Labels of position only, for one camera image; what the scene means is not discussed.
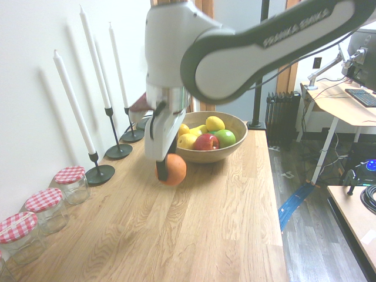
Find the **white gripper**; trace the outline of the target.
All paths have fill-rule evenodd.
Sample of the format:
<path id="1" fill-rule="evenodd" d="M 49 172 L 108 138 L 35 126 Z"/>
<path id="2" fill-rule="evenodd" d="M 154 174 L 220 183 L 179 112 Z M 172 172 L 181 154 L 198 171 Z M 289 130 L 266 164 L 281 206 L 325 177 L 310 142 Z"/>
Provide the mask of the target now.
<path id="1" fill-rule="evenodd" d="M 170 110 L 163 110 L 153 115 L 145 127 L 145 155 L 156 161 L 157 178 L 166 181 L 168 178 L 167 152 L 173 143 L 173 153 L 177 148 L 177 133 L 183 123 L 186 111 L 173 114 Z"/>

